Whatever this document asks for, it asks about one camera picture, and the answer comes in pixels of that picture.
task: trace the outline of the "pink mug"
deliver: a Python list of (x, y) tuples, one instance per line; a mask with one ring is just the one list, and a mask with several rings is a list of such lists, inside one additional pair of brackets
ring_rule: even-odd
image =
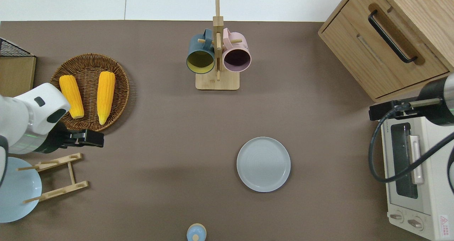
[[(232, 44), (230, 41), (233, 39), (241, 39), (242, 42)], [(243, 34), (231, 33), (228, 28), (225, 28), (222, 40), (224, 42), (222, 60), (225, 68), (234, 72), (246, 70), (251, 65), (251, 54)]]

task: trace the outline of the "toaster oven window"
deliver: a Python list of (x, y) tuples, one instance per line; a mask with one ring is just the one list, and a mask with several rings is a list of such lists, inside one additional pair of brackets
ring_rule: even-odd
[[(391, 126), (391, 139), (394, 157), (394, 173), (404, 170), (410, 163), (410, 144), (407, 136), (410, 135), (410, 123), (400, 123)], [(417, 185), (413, 184), (410, 174), (398, 179), (396, 182), (397, 194), (409, 198), (418, 198)]]

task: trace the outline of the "warning label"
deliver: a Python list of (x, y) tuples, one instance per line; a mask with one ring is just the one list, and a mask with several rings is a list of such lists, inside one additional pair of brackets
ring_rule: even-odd
[(447, 215), (440, 215), (440, 231), (441, 237), (450, 237), (449, 221)]

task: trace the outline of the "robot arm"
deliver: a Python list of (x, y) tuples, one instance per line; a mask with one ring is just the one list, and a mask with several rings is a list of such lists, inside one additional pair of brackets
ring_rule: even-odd
[[(381, 123), (383, 123), (382, 121), (386, 118), (407, 119), (420, 116), (424, 116), (427, 120), (439, 126), (454, 125), (454, 74), (438, 80), (430, 81), (421, 89), (421, 92), (417, 97), (393, 100), (373, 105), (369, 109), (370, 120), (380, 120), (379, 125), (381, 125)], [(371, 140), (371, 147), (373, 147), (374, 141), (375, 137), (373, 136)], [(370, 155), (373, 150), (371, 147), (369, 148), (369, 166), (372, 174), (375, 178), (377, 178), (373, 168), (373, 163), (371, 162)], [(452, 149), (451, 155), (449, 156), (447, 176), (449, 186), (454, 194), (454, 149)]]
[(70, 109), (63, 94), (44, 83), (17, 97), (0, 95), (0, 185), (8, 152), (50, 153), (58, 148), (103, 147), (104, 134), (66, 129), (60, 118)]

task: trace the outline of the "toaster oven handle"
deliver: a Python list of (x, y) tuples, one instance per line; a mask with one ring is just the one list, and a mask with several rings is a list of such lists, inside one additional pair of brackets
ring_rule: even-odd
[[(421, 157), (420, 151), (420, 139), (418, 136), (407, 136), (407, 144), (409, 147), (409, 153), (411, 157), (411, 163), (417, 161)], [(422, 166), (419, 165), (411, 172), (411, 180), (413, 184), (423, 184), (423, 171)]]

